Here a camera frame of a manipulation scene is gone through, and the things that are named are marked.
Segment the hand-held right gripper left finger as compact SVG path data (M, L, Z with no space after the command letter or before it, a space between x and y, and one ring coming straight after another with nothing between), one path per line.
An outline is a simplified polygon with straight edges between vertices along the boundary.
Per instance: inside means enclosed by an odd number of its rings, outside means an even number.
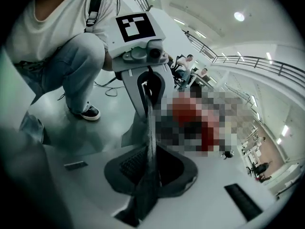
M114 218L127 207L130 197L112 189L104 175L108 161L138 146L126 146L83 156L64 157L44 146L51 176L68 208L74 226L122 226Z

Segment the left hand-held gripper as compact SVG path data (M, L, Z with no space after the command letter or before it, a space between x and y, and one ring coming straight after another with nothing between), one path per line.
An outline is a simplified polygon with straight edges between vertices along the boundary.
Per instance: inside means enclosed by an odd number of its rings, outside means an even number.
M140 118L147 117L147 102L142 84L153 72L153 104L169 97L174 79L164 51L166 36L150 12L132 13L111 19L108 29L109 54L116 78L122 80Z

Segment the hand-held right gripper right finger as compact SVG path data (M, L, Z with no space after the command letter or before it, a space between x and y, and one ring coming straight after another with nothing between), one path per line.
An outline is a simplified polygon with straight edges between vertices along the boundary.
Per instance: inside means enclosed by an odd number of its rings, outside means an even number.
M235 155L223 158L219 153L203 157L187 152L198 167L195 183L180 197L160 199L156 205L156 229L259 229L276 203L271 192L247 174L242 159ZM226 187L235 185L262 210L253 220L247 219Z

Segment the dark grey cloth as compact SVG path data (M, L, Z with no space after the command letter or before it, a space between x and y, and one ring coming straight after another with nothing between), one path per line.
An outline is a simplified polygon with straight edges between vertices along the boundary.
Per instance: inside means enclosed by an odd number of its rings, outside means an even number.
M148 76L143 85L147 103L147 145L137 154L120 163L119 170L134 184L127 207L115 215L122 222L137 227L153 209L158 200L160 173L157 162L155 115L153 104L157 103L162 82L158 76Z

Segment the person's left forearm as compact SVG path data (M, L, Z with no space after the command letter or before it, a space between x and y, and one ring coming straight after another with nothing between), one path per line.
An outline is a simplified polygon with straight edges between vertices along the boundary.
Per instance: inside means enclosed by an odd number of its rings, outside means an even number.
M105 57L104 57L104 63L102 66L102 69L108 72L113 71L112 69L112 57L110 56L110 54L108 52L105 53Z

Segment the black mesh office chair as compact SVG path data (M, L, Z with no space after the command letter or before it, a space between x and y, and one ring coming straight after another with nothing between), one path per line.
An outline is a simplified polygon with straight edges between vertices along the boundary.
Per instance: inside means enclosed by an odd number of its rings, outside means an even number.
M174 88L175 89L178 89L180 87L180 83L181 83L181 76L180 76L180 73L177 72L178 71L178 68L182 65L178 64L178 60L181 59L181 58L184 58L184 55L181 54L180 56L177 56L176 57L176 61L175 61L175 64L172 65L170 67L171 69L171 72L172 72L172 75L173 75L173 80L174 80Z

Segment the grey office desk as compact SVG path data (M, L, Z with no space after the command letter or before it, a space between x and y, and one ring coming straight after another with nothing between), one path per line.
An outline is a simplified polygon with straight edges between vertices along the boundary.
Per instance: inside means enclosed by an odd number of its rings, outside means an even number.
M193 84L198 81L198 85L203 86L203 87L207 87L208 89L213 89L214 87L209 83L211 80L213 80L212 77L209 77L207 75L205 75L204 77L201 77L198 74L192 73L191 74L191 81L189 83L189 88L191 88L193 86Z

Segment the person's left shoe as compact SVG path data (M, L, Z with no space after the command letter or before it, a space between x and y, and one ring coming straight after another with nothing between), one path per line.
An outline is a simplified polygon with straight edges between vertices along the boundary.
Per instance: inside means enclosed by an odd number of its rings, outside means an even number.
M81 114L81 117L83 119L91 122L99 120L100 116L101 116L100 111L93 105L90 105L88 110Z

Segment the person's left leg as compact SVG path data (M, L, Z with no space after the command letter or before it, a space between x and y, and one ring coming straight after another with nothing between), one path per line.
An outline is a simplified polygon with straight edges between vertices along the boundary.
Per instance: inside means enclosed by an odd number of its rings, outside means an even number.
M35 101L62 87L67 107L81 116L90 106L88 98L104 57L102 40L92 33L83 33L60 47L46 63L18 64L16 68L36 94Z

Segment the black mezzanine railing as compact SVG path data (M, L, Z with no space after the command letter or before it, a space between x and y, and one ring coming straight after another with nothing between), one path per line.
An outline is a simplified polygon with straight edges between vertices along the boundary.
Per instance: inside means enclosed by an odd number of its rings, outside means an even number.
M184 31L184 34L190 41L191 45L212 63L228 63L248 66L253 69L257 68L270 73L274 73L277 76L283 77L284 79L287 79L305 89L305 71L302 69L286 64L284 62L272 61L261 57L243 55L226 56L224 54L218 56L212 49L191 35L189 31Z

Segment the person's white shirt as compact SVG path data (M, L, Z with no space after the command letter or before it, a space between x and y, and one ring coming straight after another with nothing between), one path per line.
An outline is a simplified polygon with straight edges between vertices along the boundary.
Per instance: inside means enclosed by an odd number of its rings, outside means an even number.
M4 48L13 64L42 62L67 41L83 33L91 0L64 0L48 18L35 16L31 1L18 17Z

